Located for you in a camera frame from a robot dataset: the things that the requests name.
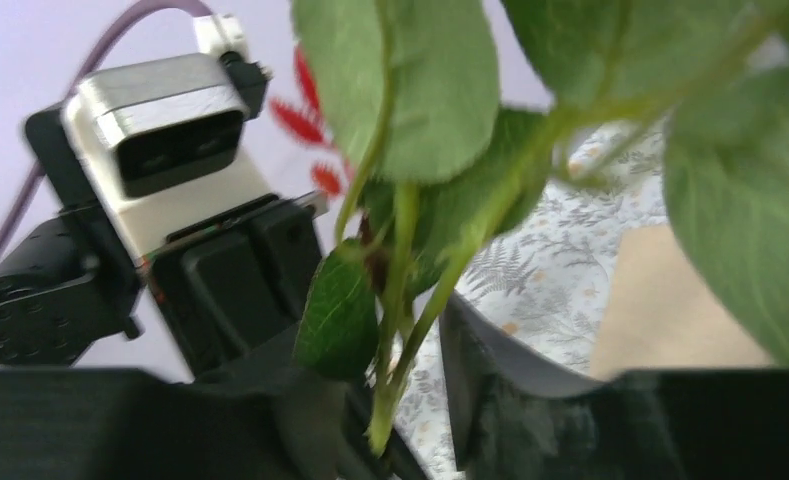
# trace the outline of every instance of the screw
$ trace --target screw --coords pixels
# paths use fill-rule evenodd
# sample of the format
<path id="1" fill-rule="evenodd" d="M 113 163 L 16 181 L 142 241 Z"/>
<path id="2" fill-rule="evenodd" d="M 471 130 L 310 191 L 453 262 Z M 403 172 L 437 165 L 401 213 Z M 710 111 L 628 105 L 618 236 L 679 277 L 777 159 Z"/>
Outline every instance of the screw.
<path id="1" fill-rule="evenodd" d="M 22 353 L 23 356 L 25 357 L 34 357 L 35 355 L 38 354 L 38 347 L 35 347 L 33 345 L 26 345 L 20 350 L 20 353 Z"/>
<path id="2" fill-rule="evenodd" d="M 14 288 L 14 284 L 4 278 L 0 278 L 0 291 L 11 290 Z"/>
<path id="3" fill-rule="evenodd" d="M 0 322 L 11 318 L 11 312 L 5 307 L 0 307 Z"/>

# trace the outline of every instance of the white connector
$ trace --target white connector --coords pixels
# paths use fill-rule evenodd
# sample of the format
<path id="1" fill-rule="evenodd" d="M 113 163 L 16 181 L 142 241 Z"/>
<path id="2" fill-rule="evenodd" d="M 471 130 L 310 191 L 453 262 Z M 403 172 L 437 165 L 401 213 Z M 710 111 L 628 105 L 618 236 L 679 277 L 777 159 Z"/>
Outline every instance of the white connector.
<path id="1" fill-rule="evenodd" d="M 200 53 L 220 58 L 227 52 L 236 52 L 250 61 L 247 37 L 241 22 L 234 15 L 209 15 L 194 18 L 194 34 Z"/>

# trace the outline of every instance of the cable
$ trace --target cable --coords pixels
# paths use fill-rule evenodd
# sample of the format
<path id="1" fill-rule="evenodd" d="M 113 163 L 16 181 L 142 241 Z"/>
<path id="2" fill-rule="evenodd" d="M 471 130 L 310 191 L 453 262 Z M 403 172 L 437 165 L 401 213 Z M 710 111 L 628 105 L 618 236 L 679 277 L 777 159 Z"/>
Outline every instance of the cable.
<path id="1" fill-rule="evenodd" d="M 211 9 L 200 0 L 139 0 L 134 5 L 129 7 L 128 10 L 123 12 L 117 20 L 111 24 L 106 32 L 97 41 L 94 48 L 88 54 L 82 67 L 76 73 L 73 82 L 67 89 L 67 95 L 70 95 L 76 84 L 87 74 L 93 72 L 99 67 L 115 44 L 123 37 L 123 35 L 134 27 L 139 21 L 147 16 L 161 10 L 178 9 L 186 12 L 192 17 L 205 17 L 212 15 Z M 29 174 L 23 180 L 23 186 L 14 198 L 11 209 L 5 216 L 5 220 L 0 226 L 0 255 L 5 250 L 6 245 L 14 235 L 14 231 L 29 209 L 29 204 L 32 198 L 38 191 L 38 186 L 44 178 L 44 170 L 35 162 Z"/>

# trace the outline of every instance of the green leaf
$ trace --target green leaf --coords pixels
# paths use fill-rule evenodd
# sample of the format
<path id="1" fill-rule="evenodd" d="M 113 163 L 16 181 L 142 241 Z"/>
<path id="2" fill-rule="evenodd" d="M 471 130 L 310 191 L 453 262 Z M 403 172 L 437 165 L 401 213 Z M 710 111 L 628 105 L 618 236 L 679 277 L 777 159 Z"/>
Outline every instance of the green leaf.
<path id="1" fill-rule="evenodd" d="M 351 162 L 365 159 L 377 128 L 375 173 L 391 181 L 443 182 L 485 150 L 500 76 L 480 0 L 294 0 L 293 15 Z"/>
<path id="2" fill-rule="evenodd" d="M 664 193 L 710 290 L 789 366 L 789 68 L 677 110 Z"/>
<path id="3" fill-rule="evenodd" d="M 476 163 L 449 183 L 422 188 L 420 215 L 413 240 L 417 264 L 411 275 L 411 294 L 420 294 L 438 282 L 446 264 L 446 249 L 460 239 L 463 229 L 473 221 L 484 204 L 484 192 L 502 189 L 507 183 L 524 143 L 543 119 L 539 113 L 501 109 L 494 127 L 494 138 Z M 534 158 L 533 163 L 537 168 L 533 177 L 528 179 L 528 189 L 501 222 L 497 234 L 522 222 L 541 197 L 551 170 L 551 159 L 545 155 L 541 159 Z M 391 218 L 392 197 L 392 188 L 386 182 L 372 181 L 365 187 L 362 202 L 374 231 Z"/>
<path id="4" fill-rule="evenodd" d="M 717 60 L 750 2 L 502 3 L 530 64 L 559 104 L 587 110 L 606 101 L 646 101 L 696 77 Z"/>
<path id="5" fill-rule="evenodd" d="M 361 161 L 380 128 L 384 42 L 376 2 L 293 0 L 294 33 L 341 153 Z"/>
<path id="6" fill-rule="evenodd" d="M 294 357 L 324 377 L 353 380 L 367 371 L 379 344 L 376 296 L 361 262 L 345 250 L 347 239 L 318 267 L 300 323 Z"/>

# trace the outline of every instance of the white camera housing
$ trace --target white camera housing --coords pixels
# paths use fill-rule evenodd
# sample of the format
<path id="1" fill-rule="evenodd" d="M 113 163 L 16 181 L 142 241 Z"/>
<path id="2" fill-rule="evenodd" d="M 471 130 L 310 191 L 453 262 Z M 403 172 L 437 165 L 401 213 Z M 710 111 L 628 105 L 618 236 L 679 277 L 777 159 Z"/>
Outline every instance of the white camera housing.
<path id="1" fill-rule="evenodd" d="M 231 84 L 218 73 L 221 67 L 215 58 L 246 42 L 237 25 L 230 29 L 235 33 L 229 40 L 215 34 L 223 31 L 223 23 L 231 27 L 237 21 L 226 15 L 195 19 L 199 49 L 209 55 L 192 54 L 97 72 L 83 80 L 62 109 L 70 145 L 136 265 L 162 247 L 168 235 L 272 191 L 240 144 L 226 166 L 145 195 L 127 194 L 121 177 L 116 153 L 127 138 L 151 135 L 209 115 L 246 113 L 237 92 L 228 90 Z M 198 69 L 196 74 L 180 80 L 180 67 L 192 66 Z M 156 76 L 161 71 L 164 75 Z"/>

